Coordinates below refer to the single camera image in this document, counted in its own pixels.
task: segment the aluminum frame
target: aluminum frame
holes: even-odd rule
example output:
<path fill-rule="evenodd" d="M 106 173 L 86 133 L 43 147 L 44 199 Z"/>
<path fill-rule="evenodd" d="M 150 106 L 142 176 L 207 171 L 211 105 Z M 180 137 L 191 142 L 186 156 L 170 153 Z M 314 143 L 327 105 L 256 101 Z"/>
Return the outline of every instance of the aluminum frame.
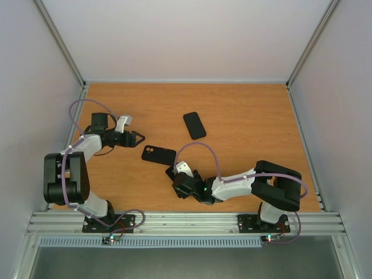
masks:
<path fill-rule="evenodd" d="M 321 18 L 319 25 L 315 29 L 309 43 L 307 44 L 303 54 L 296 64 L 288 82 L 288 92 L 294 110 L 296 122 L 305 149 L 307 161 L 309 162 L 310 172 L 316 187 L 318 201 L 322 210 L 327 210 L 326 200 L 320 191 L 318 180 L 314 172 L 314 166 L 309 156 L 309 150 L 301 127 L 296 105 L 292 98 L 291 84 L 294 82 L 306 58 L 311 53 L 319 36 L 322 34 L 325 26 L 329 22 L 334 10 L 337 8 L 341 0 L 331 0 Z M 87 95 L 89 84 L 87 84 L 79 69 L 77 68 L 73 58 L 71 57 L 65 43 L 58 33 L 44 3 L 42 0 L 34 0 L 41 16 L 45 20 L 52 35 L 55 37 L 56 43 L 63 52 L 72 71 L 76 75 L 78 82 L 82 87 L 79 99 L 85 98 Z M 83 103 L 78 103 L 74 112 L 74 119 L 78 120 L 83 108 Z M 63 147 L 66 147 L 72 142 L 75 127 L 69 125 L 69 130 Z M 146 212 L 146 223 L 138 229 L 134 230 L 133 237 L 153 237 L 153 236 L 184 236 L 194 237 L 203 236 L 209 238 L 218 237 L 234 237 L 242 238 L 246 234 L 239 234 L 237 224 L 237 213 L 172 213 L 172 212 Z M 299 213 L 302 223 L 301 235 L 330 235 L 335 246 L 338 260 L 345 278 L 361 278 L 359 269 L 352 252 L 352 248 L 342 224 L 341 217 L 337 212 L 316 212 L 316 213 Z M 289 235 L 294 235 L 298 228 L 297 220 L 294 214 L 289 214 L 289 220 L 293 232 Z M 140 214 L 136 214 L 138 221 L 142 218 Z M 18 261 L 15 265 L 12 278 L 29 278 L 37 250 L 44 236 L 73 236 L 73 237 L 91 237 L 97 234 L 83 234 L 81 232 L 81 224 L 83 215 L 77 212 L 58 211 L 45 208 L 45 212 L 34 212 L 28 225 L 26 235 L 23 239 L 22 246 L 19 252 Z"/>

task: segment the orange wooden board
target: orange wooden board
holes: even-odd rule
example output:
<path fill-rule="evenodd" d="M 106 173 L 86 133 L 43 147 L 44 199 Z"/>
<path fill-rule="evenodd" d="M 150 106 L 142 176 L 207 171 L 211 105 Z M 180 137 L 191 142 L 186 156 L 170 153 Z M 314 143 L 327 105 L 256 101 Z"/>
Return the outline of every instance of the orange wooden board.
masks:
<path fill-rule="evenodd" d="M 177 151 L 192 142 L 183 115 L 194 111 L 207 132 L 200 141 L 217 153 L 222 176 L 245 172 L 258 160 L 289 167 L 300 172 L 310 187 L 309 195 L 301 201 L 301 211 L 320 210 L 285 85 L 91 84 L 87 98 L 104 103 L 118 115 L 132 115 L 126 129 L 146 136 L 136 148 L 116 147 L 87 163 L 91 189 L 111 201 L 115 210 L 257 211 L 261 200 L 252 195 L 213 206 L 192 197 L 178 199 L 165 175 L 167 166 L 141 159 L 145 145 Z M 86 102 L 79 121 L 83 129 L 90 124 L 92 112 L 104 110 Z M 202 146 L 189 147 L 180 159 L 197 169 L 202 178 L 216 175 L 213 157 Z"/>

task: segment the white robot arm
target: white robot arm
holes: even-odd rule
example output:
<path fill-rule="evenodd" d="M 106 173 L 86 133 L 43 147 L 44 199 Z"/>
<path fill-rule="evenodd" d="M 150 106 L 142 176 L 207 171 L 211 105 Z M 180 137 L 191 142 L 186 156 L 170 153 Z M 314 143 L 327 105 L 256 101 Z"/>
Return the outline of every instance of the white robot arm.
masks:
<path fill-rule="evenodd" d="M 86 162 L 105 146 L 136 147 L 145 137 L 135 131 L 128 132 L 124 128 L 129 126 L 132 117 L 120 116 L 116 127 L 108 129 L 107 113 L 93 113 L 92 125 L 79 140 L 59 153 L 47 154 L 44 158 L 44 199 L 48 203 L 65 205 L 62 179 L 69 205 L 75 210 L 83 211 L 88 217 L 106 218 L 112 223 L 110 216 L 115 216 L 111 204 L 96 196 L 90 190 Z M 62 175 L 62 159 L 68 151 L 65 174 Z"/>
<path fill-rule="evenodd" d="M 171 178 L 179 198 L 185 199 L 191 195 L 207 205 L 235 196 L 256 195 L 264 200 L 258 212 L 260 221 L 275 224 L 286 211 L 299 210 L 301 184 L 292 179 L 277 177 L 274 185 L 270 185 L 272 177 L 265 176 L 265 173 L 301 179 L 301 174 L 297 171 L 267 161 L 258 161 L 255 168 L 241 174 L 210 177 L 205 181 L 196 170 L 192 171 L 187 163 L 182 161 L 176 165 L 176 174 Z"/>

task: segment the enclosure wall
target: enclosure wall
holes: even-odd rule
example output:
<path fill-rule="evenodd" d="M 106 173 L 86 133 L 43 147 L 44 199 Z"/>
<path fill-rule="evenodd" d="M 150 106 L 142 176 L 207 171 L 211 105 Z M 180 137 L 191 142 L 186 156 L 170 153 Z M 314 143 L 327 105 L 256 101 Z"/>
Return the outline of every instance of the enclosure wall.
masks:
<path fill-rule="evenodd" d="M 33 210 L 43 210 L 43 158 L 61 148 L 80 87 L 33 1 L 0 8 L 0 270 L 10 278 Z"/>
<path fill-rule="evenodd" d="M 88 81 L 285 83 L 329 0 L 44 0 Z"/>
<path fill-rule="evenodd" d="M 372 265 L 372 2 L 342 1 L 292 86 L 329 210 L 340 211 L 363 278 Z"/>

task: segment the ventilation grille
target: ventilation grille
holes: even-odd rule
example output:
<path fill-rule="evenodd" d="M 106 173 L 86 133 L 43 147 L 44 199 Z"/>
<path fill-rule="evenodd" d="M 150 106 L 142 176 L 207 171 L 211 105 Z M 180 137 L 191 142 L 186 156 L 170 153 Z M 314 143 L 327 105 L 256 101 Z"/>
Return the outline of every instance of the ventilation grille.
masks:
<path fill-rule="evenodd" d="M 261 247 L 259 237 L 137 237 L 123 236 L 110 245 L 102 237 L 43 237 L 40 247 L 110 247 L 110 248 L 237 248 Z"/>

